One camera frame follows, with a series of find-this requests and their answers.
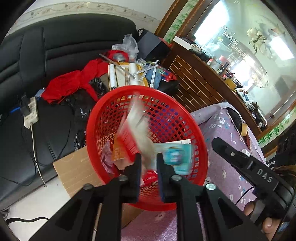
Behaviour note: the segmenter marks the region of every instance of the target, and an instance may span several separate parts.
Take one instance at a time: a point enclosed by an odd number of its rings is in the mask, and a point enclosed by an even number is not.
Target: screw
[[[174,180],[174,181],[180,181],[180,180],[182,179],[182,177],[179,176],[179,175],[173,175],[171,178],[172,178],[172,180]]]
[[[92,189],[94,186],[92,185],[92,184],[90,184],[90,183],[86,183],[86,184],[84,184],[83,185],[83,189],[84,190],[90,190],[90,189]]]
[[[210,191],[213,191],[216,189],[216,185],[214,183],[209,183],[205,186],[207,189],[209,189]]]
[[[120,180],[120,181],[126,181],[127,179],[128,179],[128,177],[125,175],[119,175],[119,177],[118,177],[118,180]]]

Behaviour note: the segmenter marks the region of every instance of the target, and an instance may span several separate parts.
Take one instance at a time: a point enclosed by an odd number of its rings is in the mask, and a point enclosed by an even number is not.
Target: hand
[[[247,205],[244,207],[244,214],[245,215],[248,216],[249,214],[251,214],[253,212],[254,203],[255,203],[254,201],[247,203]],[[263,221],[262,230],[265,232],[268,240],[272,240],[280,223],[281,223],[281,220],[273,219],[273,218],[266,218]]]

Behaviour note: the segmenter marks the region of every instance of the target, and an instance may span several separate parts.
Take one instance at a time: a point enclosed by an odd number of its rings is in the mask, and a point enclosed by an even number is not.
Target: white cable
[[[39,165],[38,165],[38,163],[37,163],[36,151],[35,151],[35,142],[34,142],[34,135],[33,135],[33,125],[32,125],[32,123],[31,123],[30,126],[31,126],[31,132],[32,132],[33,153],[34,153],[35,164],[36,164],[36,166],[37,166],[37,170],[38,170],[39,175],[40,175],[40,177],[41,177],[41,180],[42,180],[42,182],[43,182],[43,184],[44,184],[44,187],[47,188],[47,185],[46,185],[45,181],[44,181],[43,178],[42,178],[42,175],[41,175],[41,172],[40,172],[40,169],[39,169]]]

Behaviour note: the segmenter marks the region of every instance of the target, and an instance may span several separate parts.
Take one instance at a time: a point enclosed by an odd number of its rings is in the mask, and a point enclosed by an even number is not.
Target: white paper roll
[[[109,65],[109,83],[110,83],[110,89],[111,88],[114,89],[118,87],[114,64]]]
[[[129,65],[128,65],[128,71],[130,72],[130,74],[133,74],[133,73],[136,73],[137,71],[138,71],[138,67],[137,67],[137,64],[135,64],[135,63],[130,63]],[[130,83],[131,83],[131,85],[140,85],[140,82],[139,82],[139,80],[140,80],[140,75],[139,74],[137,74],[137,75],[135,75],[135,78],[130,78]]]

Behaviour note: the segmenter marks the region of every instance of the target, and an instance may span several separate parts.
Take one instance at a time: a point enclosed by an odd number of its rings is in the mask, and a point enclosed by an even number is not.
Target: cardboard sheet
[[[73,197],[85,183],[95,187],[103,185],[90,163],[86,147],[55,161],[53,165],[70,197]],[[124,203],[121,226],[129,224],[141,212],[141,209]]]

